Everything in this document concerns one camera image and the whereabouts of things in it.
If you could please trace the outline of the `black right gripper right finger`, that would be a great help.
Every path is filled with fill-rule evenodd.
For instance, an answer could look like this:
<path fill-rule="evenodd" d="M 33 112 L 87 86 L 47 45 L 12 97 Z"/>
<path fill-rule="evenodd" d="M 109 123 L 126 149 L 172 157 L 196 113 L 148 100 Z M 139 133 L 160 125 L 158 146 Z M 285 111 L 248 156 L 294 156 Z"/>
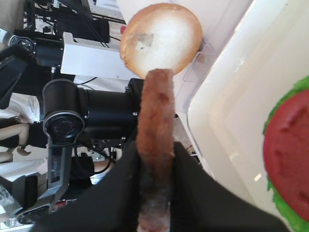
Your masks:
<path fill-rule="evenodd" d="M 174 144 L 172 232 L 286 232 L 277 217 L 231 193 Z"/>

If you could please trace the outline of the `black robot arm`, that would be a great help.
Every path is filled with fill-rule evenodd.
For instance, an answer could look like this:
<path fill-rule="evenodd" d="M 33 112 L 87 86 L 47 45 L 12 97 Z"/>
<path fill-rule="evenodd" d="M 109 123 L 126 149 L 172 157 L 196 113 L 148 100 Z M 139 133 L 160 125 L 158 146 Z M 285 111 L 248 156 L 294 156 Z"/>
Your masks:
<path fill-rule="evenodd" d="M 103 180 L 76 200 L 41 217 L 35 232 L 285 232 L 277 217 L 240 199 L 213 180 L 173 140 L 173 74 L 150 72 L 143 82 L 140 111 L 127 93 L 115 100 L 58 79 L 43 89 L 44 125 L 49 137 L 48 188 L 31 207 L 14 216 L 50 211 L 65 190 L 68 154 L 88 126 L 116 136 L 137 131 L 121 159 Z"/>

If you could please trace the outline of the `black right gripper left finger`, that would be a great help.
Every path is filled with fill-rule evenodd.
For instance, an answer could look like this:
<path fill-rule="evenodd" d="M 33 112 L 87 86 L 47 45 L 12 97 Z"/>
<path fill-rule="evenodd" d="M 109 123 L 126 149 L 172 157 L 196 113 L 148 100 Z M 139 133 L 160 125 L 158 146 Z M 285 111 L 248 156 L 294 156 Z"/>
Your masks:
<path fill-rule="evenodd" d="M 35 232 L 135 232 L 139 214 L 140 160 L 135 142 L 91 189 L 39 220 Z"/>

